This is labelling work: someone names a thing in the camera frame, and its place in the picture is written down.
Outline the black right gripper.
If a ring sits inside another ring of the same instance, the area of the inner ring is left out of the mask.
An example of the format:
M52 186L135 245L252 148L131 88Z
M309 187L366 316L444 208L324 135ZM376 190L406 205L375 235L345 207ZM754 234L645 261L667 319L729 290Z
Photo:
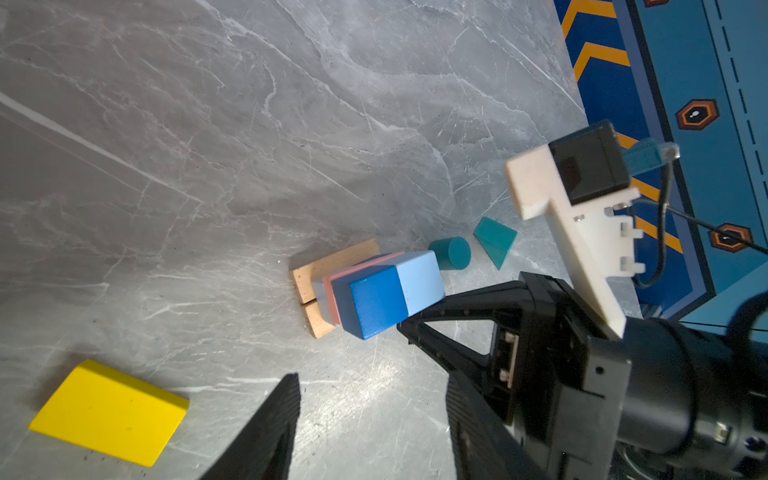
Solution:
M525 273L449 295L397 330L476 386L511 387L514 436L549 478L607 478L631 361L565 281Z

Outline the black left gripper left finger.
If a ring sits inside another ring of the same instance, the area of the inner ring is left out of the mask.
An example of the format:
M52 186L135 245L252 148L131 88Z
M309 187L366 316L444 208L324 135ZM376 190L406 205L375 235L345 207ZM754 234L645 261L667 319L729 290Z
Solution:
M299 375L285 375L201 479L287 479L300 416Z

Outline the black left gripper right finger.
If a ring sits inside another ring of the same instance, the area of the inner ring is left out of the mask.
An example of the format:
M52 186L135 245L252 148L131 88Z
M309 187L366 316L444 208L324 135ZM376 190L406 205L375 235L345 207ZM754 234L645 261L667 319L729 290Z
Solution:
M544 479L539 467L459 371L449 373L446 411L459 479Z

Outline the dark blue cube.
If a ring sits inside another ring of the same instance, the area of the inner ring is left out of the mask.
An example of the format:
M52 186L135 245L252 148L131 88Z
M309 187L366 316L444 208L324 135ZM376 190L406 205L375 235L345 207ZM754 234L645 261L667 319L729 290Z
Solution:
M332 282L342 327L370 339L408 318L397 270L375 265Z

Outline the pink wood block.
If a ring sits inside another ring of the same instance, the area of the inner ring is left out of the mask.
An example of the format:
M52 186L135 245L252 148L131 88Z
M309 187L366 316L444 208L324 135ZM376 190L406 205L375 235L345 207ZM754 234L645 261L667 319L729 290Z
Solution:
M341 327L342 326L342 321L341 321L341 317L340 317L340 314L339 314L339 309L338 309L338 306L337 306L337 302L336 302L336 298L335 298L335 293L333 291L332 282L335 281L335 280L341 279L341 278L343 278L345 276L351 275L353 273L357 273L357 272L359 272L359 271L361 271L361 270L363 270L365 268L382 264L383 262L385 262L387 260L394 259L394 258L399 257L401 255L403 255L403 252L393 252L393 253L389 253L389 254L383 254L383 255L374 256L374 257L371 257L371 258L369 258L369 259L367 259L367 260L365 260L363 262L360 262L360 263L352 265L352 266L348 266L348 267L343 268L341 270L337 270L337 271L335 271L335 272L333 272L333 273L331 273L329 275L326 275L326 276L321 278L323 280L323 282L324 282L325 290L326 290L326 293L328 295L330 311L331 311L333 319L334 319L334 321L336 323L336 327Z

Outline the natural wood block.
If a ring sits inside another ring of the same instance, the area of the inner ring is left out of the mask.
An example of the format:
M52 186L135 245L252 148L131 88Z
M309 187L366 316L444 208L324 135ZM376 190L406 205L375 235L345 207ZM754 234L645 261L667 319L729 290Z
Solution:
M290 270L309 331L315 339L337 328L333 317L328 314L326 318L318 302L320 297L331 298L326 292L326 278L379 254L379 244L371 238Z

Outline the light blue wood cube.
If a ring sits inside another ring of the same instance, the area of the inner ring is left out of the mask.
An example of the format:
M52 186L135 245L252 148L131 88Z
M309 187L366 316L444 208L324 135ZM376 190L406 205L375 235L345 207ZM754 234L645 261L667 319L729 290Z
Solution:
M316 301L321 312L323 320L333 326L336 323L330 311L329 299L325 290L324 282L321 278L312 281L312 287L316 296Z

